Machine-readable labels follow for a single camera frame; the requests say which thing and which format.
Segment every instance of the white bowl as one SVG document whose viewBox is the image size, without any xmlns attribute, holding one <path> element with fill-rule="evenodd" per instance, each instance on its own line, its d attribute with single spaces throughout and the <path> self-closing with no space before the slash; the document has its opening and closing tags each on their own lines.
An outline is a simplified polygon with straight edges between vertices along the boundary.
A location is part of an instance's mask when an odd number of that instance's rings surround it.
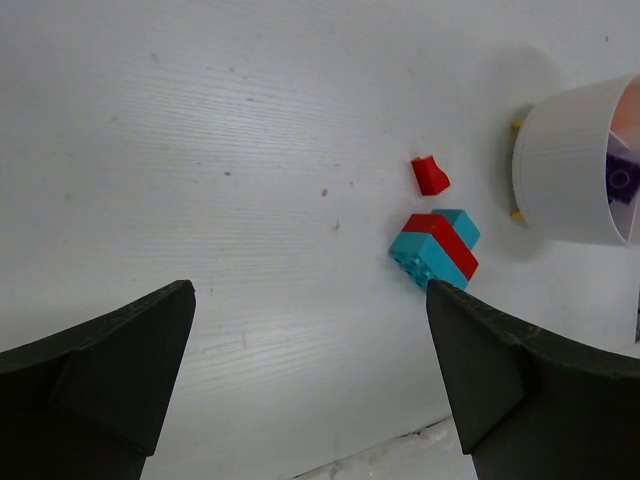
<svg viewBox="0 0 640 480">
<path fill-rule="evenodd" d="M 530 228 L 572 242 L 629 243 L 636 202 L 610 208 L 605 171 L 613 115 L 636 77 L 558 93 L 531 110 L 512 171 L 516 203 Z"/>
</svg>

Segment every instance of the toy block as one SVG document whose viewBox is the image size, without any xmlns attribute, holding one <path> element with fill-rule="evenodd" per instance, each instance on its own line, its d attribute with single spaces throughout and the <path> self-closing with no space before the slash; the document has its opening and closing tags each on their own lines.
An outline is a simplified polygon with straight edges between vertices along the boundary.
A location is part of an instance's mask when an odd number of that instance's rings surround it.
<svg viewBox="0 0 640 480">
<path fill-rule="evenodd" d="M 438 195 L 451 185 L 449 177 L 436 165 L 432 156 L 414 158 L 411 166 L 422 195 Z"/>
<path fill-rule="evenodd" d="M 469 250 L 473 250 L 473 247 L 478 243 L 480 238 L 480 231 L 474 225 L 467 212 L 464 210 L 453 210 L 446 208 L 437 208 L 432 210 L 431 213 L 440 213 L 447 217 L 449 223 L 453 225 L 453 229 L 456 231 Z"/>
<path fill-rule="evenodd" d="M 465 245 L 453 226 L 442 214 L 414 213 L 402 229 L 403 232 L 430 233 L 442 249 L 451 257 L 467 280 L 478 268 L 478 261 Z"/>
<path fill-rule="evenodd" d="M 426 290 L 432 278 L 444 280 L 460 289 L 469 283 L 429 233 L 400 232 L 389 253 L 422 290 Z"/>
</svg>

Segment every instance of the white wood grain surface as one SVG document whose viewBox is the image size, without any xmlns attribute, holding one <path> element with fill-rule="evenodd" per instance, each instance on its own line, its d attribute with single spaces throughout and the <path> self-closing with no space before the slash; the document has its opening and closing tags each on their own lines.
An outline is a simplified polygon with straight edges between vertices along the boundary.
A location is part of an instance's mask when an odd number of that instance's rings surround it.
<svg viewBox="0 0 640 480">
<path fill-rule="evenodd" d="M 634 0 L 7 0 L 0 347 L 189 278 L 144 477 L 288 478 L 447 415 L 424 299 L 386 255 L 436 206 L 483 233 L 471 293 L 630 345 L 637 255 L 508 219 L 508 122 L 640 70 L 638 18 Z M 430 153 L 453 186 L 424 200 L 407 165 Z"/>
</svg>

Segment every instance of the stacked lego bricks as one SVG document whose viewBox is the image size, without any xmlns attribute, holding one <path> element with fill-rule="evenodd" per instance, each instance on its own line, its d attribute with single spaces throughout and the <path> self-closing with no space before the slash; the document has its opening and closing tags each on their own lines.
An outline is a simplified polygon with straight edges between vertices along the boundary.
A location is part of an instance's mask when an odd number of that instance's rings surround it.
<svg viewBox="0 0 640 480">
<path fill-rule="evenodd" d="M 422 290 L 431 279 L 465 289 L 478 268 L 471 250 L 479 238 L 464 210 L 437 209 L 411 215 L 389 253 Z"/>
</svg>

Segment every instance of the red lego brick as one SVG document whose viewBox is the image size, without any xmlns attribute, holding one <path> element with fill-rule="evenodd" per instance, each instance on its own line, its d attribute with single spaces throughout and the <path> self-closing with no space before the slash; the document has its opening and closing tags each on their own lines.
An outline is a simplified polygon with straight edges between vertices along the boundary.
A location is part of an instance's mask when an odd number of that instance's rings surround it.
<svg viewBox="0 0 640 480">
<path fill-rule="evenodd" d="M 478 268 L 478 261 L 464 244 L 444 215 L 435 213 L 414 213 L 406 223 L 403 232 L 430 233 L 442 249 L 453 260 L 462 274 L 471 280 Z"/>
<path fill-rule="evenodd" d="M 411 160 L 411 166 L 422 195 L 438 195 L 451 185 L 449 177 L 436 165 L 432 156 L 414 158 Z"/>
</svg>

